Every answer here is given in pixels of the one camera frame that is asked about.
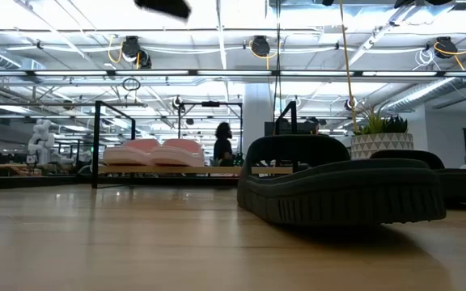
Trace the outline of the white patterned plant pot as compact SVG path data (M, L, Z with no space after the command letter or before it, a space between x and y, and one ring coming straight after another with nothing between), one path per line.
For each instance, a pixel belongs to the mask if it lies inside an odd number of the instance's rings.
M351 158L365 159L380 150L412 150L413 135L409 133L376 133L354 136Z

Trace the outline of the white humanoid robot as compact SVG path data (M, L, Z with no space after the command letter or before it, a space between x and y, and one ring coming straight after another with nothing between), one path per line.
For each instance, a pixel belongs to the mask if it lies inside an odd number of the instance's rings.
M49 131L52 122L39 119L33 126L32 138L28 142L28 165L45 165L50 162L51 148L54 145L54 135Z

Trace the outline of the green potted plant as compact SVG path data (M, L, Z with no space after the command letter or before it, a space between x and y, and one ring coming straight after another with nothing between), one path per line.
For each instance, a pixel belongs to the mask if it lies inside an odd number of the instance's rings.
M365 108L362 112L365 124L358 125L354 135L380 133L407 133L408 121L398 115L385 116L381 108L375 106Z

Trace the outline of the black background station frame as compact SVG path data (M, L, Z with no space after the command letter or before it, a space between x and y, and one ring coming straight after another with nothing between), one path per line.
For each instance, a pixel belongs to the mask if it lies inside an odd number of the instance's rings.
M182 117L185 113L189 113L191 111L191 109L185 109L183 110L183 107L185 105L190 105L191 108L193 108L194 106L196 105L200 105L201 107L204 107L204 108L217 108L217 107L220 107L222 105L226 106L227 108L230 108L231 105L233 105L233 103L228 103L228 102L219 102L219 101L203 101L203 102L200 102L200 103L184 103L182 101L180 101L177 105L176 105L176 108L177 108L177 115L178 115L178 125L177 125L177 128L178 128L178 136L180 136L180 130L181 130L181 121L182 121ZM233 153L233 149L232 149L232 154L233 154L233 165L232 167L234 166L239 166L241 164L241 162L239 162L239 159L242 158L242 154L234 154ZM213 149L213 156L212 156L212 159L211 159L211 165L212 166L216 166L215 163L214 163L214 149Z

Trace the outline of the pink slide sandal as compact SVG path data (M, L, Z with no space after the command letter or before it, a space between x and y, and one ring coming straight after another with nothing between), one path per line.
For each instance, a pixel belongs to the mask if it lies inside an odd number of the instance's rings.
M168 139L150 152L155 165L178 167L203 167L205 157L201 145L187 139Z
M159 147L155 139L136 139L127 141L121 146L106 148L103 162L106 165L139 165L151 166L151 152Z

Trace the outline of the wooden shelf with black frame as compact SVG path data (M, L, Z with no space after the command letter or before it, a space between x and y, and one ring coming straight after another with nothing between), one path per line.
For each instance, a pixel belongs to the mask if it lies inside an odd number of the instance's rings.
M180 104L178 107L178 137L180 137L180 130L181 130L181 109L180 107L183 103ZM239 106L241 117L240 121L243 119L243 104L242 103L220 103L215 102L214 105L237 105ZM107 173L125 173L125 174L144 174L144 173L175 173L175 174L201 174L201 175L210 175L210 174L232 174L238 175L241 171L241 167L157 167L157 166L100 166L99 165L99 154L98 154L98 146L100 144L100 117L101 117L101 108L105 107L114 112L116 112L119 117L124 117L131 121L132 132L131 132L131 139L135 140L136 137L136 120L132 116L126 115L123 111L113 107L110 103L105 103L104 101L96 101L95 102L95 114L94 114L94 130L93 130L93 155L92 155L92 174L91 174L91 188L98 189L99 188L99 175L100 169L102 170L103 174ZM291 125L291 132L297 133L297 104L295 101L290 101L288 105L283 109L280 116L274 121L275 130L274 133L280 133L279 125L286 116L286 114L290 111L290 125ZM298 162L292 162L292 170L290 167L255 167L254 173L255 174L266 174L266 175L283 175L283 174L292 174L293 172L297 171L298 169Z

